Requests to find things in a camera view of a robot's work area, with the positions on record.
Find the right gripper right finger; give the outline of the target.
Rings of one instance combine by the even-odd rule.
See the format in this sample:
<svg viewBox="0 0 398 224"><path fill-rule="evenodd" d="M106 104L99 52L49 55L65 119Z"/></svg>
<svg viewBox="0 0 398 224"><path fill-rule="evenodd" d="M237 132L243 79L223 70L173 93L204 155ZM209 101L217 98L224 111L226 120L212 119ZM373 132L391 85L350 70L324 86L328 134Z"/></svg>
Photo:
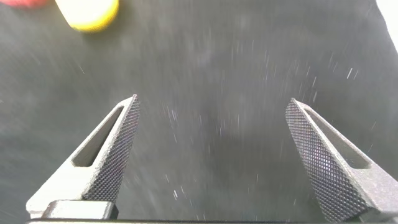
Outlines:
<svg viewBox="0 0 398 224"><path fill-rule="evenodd" d="M326 220L397 222L397 181L309 105L292 98L285 120Z"/></svg>

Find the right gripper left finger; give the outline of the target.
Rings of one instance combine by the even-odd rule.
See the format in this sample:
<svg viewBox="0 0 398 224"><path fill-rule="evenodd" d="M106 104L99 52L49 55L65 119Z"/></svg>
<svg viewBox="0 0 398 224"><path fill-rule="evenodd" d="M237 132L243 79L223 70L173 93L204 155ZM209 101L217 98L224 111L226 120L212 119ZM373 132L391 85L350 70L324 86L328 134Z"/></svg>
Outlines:
<svg viewBox="0 0 398 224"><path fill-rule="evenodd" d="M139 124L137 95L120 101L26 203L42 217L56 200L115 202Z"/></svg>

